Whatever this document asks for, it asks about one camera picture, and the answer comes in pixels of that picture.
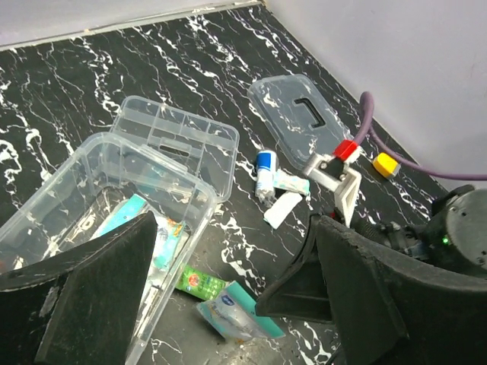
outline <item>plastic lid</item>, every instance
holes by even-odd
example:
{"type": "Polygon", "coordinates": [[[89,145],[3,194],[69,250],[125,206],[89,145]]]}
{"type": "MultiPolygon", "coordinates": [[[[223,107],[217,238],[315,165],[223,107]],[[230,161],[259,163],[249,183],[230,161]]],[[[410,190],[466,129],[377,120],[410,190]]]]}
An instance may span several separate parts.
{"type": "Polygon", "coordinates": [[[332,107],[304,75],[264,78],[250,86],[248,96],[298,169],[313,152],[331,154],[343,139],[350,138],[332,107]]]}
{"type": "Polygon", "coordinates": [[[218,202],[230,198],[240,137],[235,128],[164,103],[127,97],[110,131],[167,155],[213,186],[218,202]]]}

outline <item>yellow object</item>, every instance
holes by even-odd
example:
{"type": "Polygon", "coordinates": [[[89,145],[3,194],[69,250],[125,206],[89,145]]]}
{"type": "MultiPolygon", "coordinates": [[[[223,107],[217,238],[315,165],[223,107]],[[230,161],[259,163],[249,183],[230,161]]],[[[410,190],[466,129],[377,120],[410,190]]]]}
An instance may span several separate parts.
{"type": "Polygon", "coordinates": [[[379,174],[386,179],[390,179],[391,177],[397,175],[399,168],[401,167],[396,160],[384,152],[375,157],[372,165],[379,172],[379,174]]]}

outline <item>green snack package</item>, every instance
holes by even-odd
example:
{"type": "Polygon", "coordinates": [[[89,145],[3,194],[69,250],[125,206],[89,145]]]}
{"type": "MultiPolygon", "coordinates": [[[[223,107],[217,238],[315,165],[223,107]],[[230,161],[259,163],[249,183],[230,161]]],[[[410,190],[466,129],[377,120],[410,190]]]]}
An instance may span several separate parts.
{"type": "Polygon", "coordinates": [[[214,278],[186,265],[176,284],[176,289],[185,291],[201,300],[213,300],[227,284],[226,281],[214,278]]]}

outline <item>gray wall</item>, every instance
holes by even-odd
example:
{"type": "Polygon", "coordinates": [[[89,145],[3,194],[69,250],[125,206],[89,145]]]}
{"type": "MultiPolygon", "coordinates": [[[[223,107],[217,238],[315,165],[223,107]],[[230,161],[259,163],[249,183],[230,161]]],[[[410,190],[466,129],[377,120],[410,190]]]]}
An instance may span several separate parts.
{"type": "Polygon", "coordinates": [[[418,162],[487,173],[485,0],[267,2],[418,162]]]}
{"type": "Polygon", "coordinates": [[[0,0],[0,46],[228,0],[0,0]]]}

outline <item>marble tabletop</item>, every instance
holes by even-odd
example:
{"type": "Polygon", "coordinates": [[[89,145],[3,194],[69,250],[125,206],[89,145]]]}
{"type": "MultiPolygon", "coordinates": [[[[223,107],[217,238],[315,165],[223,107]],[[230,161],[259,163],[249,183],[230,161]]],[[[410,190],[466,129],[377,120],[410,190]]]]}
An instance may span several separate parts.
{"type": "MultiPolygon", "coordinates": [[[[272,230],[253,195],[256,152],[275,142],[247,89],[260,78],[300,73],[356,133],[357,102],[262,5],[0,52],[0,224],[83,140],[108,131],[125,97],[164,101],[240,133],[232,196],[218,207],[189,263],[258,296],[299,251],[310,211],[333,203],[312,183],[310,200],[272,230]]],[[[404,154],[384,130],[376,131],[404,154]]],[[[405,167],[385,182],[371,168],[377,146],[367,140],[363,147],[359,213],[372,222],[424,222],[428,203],[443,189],[405,167]]],[[[297,173],[278,155],[281,166],[297,173]]],[[[311,365],[326,363],[339,344],[332,326],[286,319],[282,339],[228,344],[195,305],[193,297],[173,294],[140,364],[311,365]]]]}

